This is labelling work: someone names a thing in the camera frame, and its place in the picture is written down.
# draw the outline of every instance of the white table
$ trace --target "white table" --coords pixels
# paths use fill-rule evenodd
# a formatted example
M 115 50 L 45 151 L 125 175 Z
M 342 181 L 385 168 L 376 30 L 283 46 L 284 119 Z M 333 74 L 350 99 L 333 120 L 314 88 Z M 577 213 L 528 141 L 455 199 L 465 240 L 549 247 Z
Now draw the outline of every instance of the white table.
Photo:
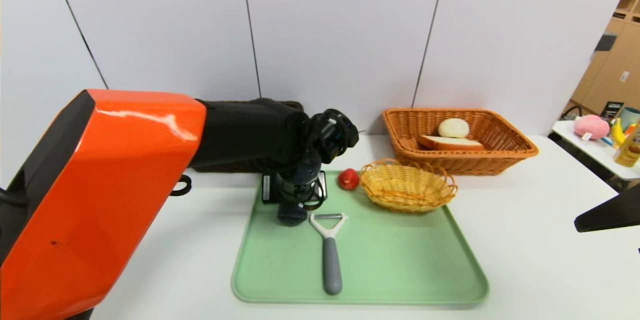
M 194 189 L 167 200 L 92 319 L 637 320 L 640 227 L 576 232 L 577 215 L 616 193 L 551 140 L 531 140 L 537 157 L 495 177 L 456 179 L 450 209 L 489 279 L 478 306 L 240 302 L 231 276 L 258 177 L 190 174 Z M 391 154 L 386 136 L 362 136 L 330 168 Z
M 580 136 L 574 133 L 574 121 L 573 120 L 560 120 L 553 125 L 553 132 L 562 136 L 566 141 L 575 145 L 582 152 L 587 154 L 593 160 L 601 163 L 601 165 L 615 176 L 623 180 L 640 179 L 640 163 L 637 163 L 635 167 L 623 167 L 622 165 L 613 161 L 613 156 L 616 153 L 615 149 L 600 139 L 595 140 L 582 140 Z

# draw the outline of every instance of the pink plush toy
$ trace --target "pink plush toy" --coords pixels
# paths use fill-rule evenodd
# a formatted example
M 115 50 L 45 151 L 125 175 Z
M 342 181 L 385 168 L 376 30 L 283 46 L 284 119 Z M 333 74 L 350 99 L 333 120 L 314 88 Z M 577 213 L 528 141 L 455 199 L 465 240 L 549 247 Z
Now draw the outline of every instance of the pink plush toy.
M 600 139 L 609 133 L 609 123 L 598 115 L 586 115 L 575 121 L 573 130 L 579 136 L 591 133 L 590 139 Z

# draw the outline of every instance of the vegetable peeler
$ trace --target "vegetable peeler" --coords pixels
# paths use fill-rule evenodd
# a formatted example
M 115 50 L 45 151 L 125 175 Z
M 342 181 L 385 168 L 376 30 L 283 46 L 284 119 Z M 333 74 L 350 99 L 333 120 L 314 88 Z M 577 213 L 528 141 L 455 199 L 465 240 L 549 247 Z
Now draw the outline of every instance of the vegetable peeler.
M 324 238 L 322 245 L 322 276 L 324 277 L 324 291 L 329 295 L 337 295 L 343 290 L 343 275 L 340 271 L 336 234 L 348 218 L 345 213 L 319 215 L 311 213 L 309 216 L 311 225 L 313 225 Z M 325 229 L 316 222 L 316 219 L 340 219 L 340 221 L 333 228 Z

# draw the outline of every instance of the mug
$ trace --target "mug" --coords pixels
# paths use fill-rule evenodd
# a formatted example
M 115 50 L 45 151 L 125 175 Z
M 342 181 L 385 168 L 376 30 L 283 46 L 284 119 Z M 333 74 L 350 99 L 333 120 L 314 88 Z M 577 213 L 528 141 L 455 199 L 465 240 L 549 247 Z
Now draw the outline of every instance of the mug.
M 627 128 L 640 120 L 640 110 L 626 106 L 620 111 L 620 125 L 622 131 L 626 131 Z

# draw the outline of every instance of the orange robot arm casing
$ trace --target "orange robot arm casing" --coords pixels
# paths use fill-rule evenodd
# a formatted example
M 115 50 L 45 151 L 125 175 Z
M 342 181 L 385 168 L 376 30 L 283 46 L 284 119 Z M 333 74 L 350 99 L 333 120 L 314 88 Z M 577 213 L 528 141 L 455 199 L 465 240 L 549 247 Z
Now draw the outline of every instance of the orange robot arm casing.
M 187 95 L 86 92 L 94 107 L 75 151 L 0 268 L 2 320 L 96 306 L 201 142 L 206 108 Z

